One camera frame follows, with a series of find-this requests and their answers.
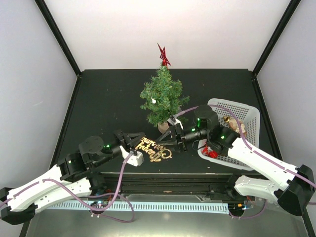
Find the gold merry christmas sign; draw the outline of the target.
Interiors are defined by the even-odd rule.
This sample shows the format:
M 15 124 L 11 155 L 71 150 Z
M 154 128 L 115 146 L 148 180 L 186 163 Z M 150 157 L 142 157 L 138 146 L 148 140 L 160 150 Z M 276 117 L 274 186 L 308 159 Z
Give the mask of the gold merry christmas sign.
M 140 143 L 135 147 L 136 150 L 145 152 L 150 162 L 161 162 L 172 158 L 172 151 L 163 145 L 157 144 L 154 140 L 143 137 Z

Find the small green christmas tree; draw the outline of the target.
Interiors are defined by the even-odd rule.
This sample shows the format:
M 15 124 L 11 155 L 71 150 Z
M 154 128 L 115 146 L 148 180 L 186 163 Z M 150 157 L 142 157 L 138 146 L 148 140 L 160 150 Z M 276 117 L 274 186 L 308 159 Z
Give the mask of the small green christmas tree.
M 140 93 L 140 98 L 146 100 L 140 108 L 150 111 L 147 121 L 157 127 L 159 123 L 166 122 L 170 116 L 179 113 L 181 107 L 190 100 L 182 92 L 182 82 L 174 80 L 170 70 L 160 65 L 150 81 L 144 83 Z

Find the white perforated plastic basket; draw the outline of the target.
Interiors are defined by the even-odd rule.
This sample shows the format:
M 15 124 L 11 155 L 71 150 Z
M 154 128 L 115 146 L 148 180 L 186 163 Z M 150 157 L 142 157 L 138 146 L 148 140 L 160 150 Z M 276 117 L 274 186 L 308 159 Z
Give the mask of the white perforated plastic basket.
M 215 111 L 218 115 L 218 121 L 221 125 L 225 127 L 229 127 L 229 124 L 224 121 L 224 116 L 231 116 L 229 112 L 222 109 L 225 107 L 229 109 L 234 115 L 242 121 L 245 126 L 245 131 L 247 134 L 245 135 L 246 140 L 251 143 L 253 146 L 259 146 L 259 134 L 260 134 L 260 112 L 257 108 L 253 106 L 249 106 L 243 103 L 229 101 L 225 99 L 210 99 L 208 104 L 211 105 L 219 105 L 220 107 L 212 107 L 213 111 Z M 210 148 L 205 147 L 206 140 L 200 140 L 198 143 L 199 150 L 197 154 L 204 160 L 209 162 L 217 163 L 220 165 L 224 165 L 227 167 L 239 169 L 239 170 L 247 170 L 251 171 L 252 168 L 247 166 L 245 163 L 236 160 L 232 157 L 225 156 L 217 156 L 216 158 L 212 158 L 208 156 L 208 153 L 211 152 Z

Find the red star ornament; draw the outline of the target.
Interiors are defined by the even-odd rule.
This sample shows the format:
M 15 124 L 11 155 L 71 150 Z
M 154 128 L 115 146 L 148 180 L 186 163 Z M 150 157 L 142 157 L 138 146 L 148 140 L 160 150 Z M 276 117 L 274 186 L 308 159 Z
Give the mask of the red star ornament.
M 165 50 L 165 47 L 161 47 L 158 43 L 158 48 L 160 50 L 160 59 L 162 60 L 162 65 L 165 66 L 167 69 L 168 69 L 168 66 L 171 66 L 167 56 L 166 56 L 166 50 Z

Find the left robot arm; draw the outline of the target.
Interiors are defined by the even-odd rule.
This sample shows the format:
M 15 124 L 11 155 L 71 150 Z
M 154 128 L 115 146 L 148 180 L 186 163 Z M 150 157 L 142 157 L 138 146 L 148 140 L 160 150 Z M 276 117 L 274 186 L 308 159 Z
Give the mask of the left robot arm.
M 46 173 L 19 187 L 4 187 L 0 200 L 6 204 L 0 211 L 1 219 L 11 225 L 19 225 L 34 218 L 48 207 L 87 196 L 101 197 L 106 191 L 103 175 L 97 168 L 121 158 L 124 164 L 140 166 L 143 161 L 136 146 L 145 133 L 114 133 L 113 143 L 105 144 L 99 136 L 90 136 L 79 144 L 79 149 L 58 161 Z

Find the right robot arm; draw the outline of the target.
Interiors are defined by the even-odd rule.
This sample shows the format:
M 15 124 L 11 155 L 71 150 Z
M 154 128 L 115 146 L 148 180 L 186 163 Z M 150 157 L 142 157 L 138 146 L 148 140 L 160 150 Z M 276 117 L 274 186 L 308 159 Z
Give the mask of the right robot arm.
M 242 175 L 235 182 L 225 185 L 225 195 L 230 199 L 238 196 L 254 196 L 269 202 L 277 202 L 286 212 L 302 216 L 316 191 L 314 175 L 306 165 L 296 167 L 279 160 L 250 144 L 241 132 L 222 126 L 213 105 L 192 107 L 195 125 L 183 129 L 176 116 L 173 125 L 156 143 L 171 150 L 184 152 L 188 143 L 205 140 L 206 145 L 219 155 L 236 159 L 264 176 L 264 179 Z

